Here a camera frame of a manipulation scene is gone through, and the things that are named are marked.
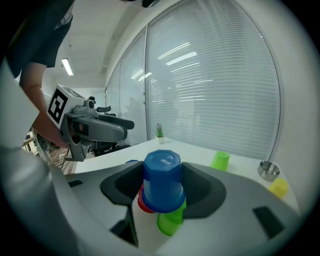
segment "table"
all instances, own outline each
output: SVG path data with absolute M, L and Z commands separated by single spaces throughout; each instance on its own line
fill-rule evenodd
M 75 173 L 79 174 L 118 166 L 129 160 L 143 161 L 148 153 L 155 150 L 172 150 L 180 155 L 182 162 L 190 162 L 204 166 L 210 166 L 216 153 L 216 151 L 211 149 L 190 145 L 169 138 L 165 138 L 164 144 L 158 144 L 155 139 L 152 139 L 113 153 L 86 159 L 84 162 L 78 162 Z M 265 188 L 268 188 L 272 182 L 264 180 L 258 174 L 257 168 L 260 162 L 261 160 L 258 159 L 231 154 L 227 171 L 254 180 Z M 281 167 L 278 177 L 285 179 L 288 183 L 287 178 L 281 171 Z M 138 195 L 132 203 L 132 211 L 137 238 L 139 240 L 139 248 L 146 252 L 154 253 L 170 239 L 170 237 L 162 234 L 157 228 L 157 225 L 148 224 L 157 222 L 157 214 L 142 211 L 137 204 L 137 198 Z M 298 203 L 289 183 L 288 192 L 283 198 L 283 201 L 299 213 Z

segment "sleeve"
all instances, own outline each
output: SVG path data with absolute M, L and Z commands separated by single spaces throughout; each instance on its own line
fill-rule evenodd
M 56 64 L 59 47 L 68 33 L 72 20 L 65 25 L 55 29 L 51 35 L 43 42 L 38 51 L 31 57 L 29 62 L 46 65 L 53 68 Z

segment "blue cup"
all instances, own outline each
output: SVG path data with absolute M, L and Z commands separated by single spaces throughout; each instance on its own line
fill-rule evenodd
M 177 210 L 186 195 L 181 185 L 180 156 L 171 150 L 149 153 L 143 162 L 142 200 L 150 210 L 166 214 Z

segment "metal bowl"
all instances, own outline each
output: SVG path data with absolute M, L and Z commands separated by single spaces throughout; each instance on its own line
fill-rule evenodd
M 274 163 L 262 161 L 258 167 L 258 173 L 263 179 L 273 182 L 279 175 L 280 170 Z

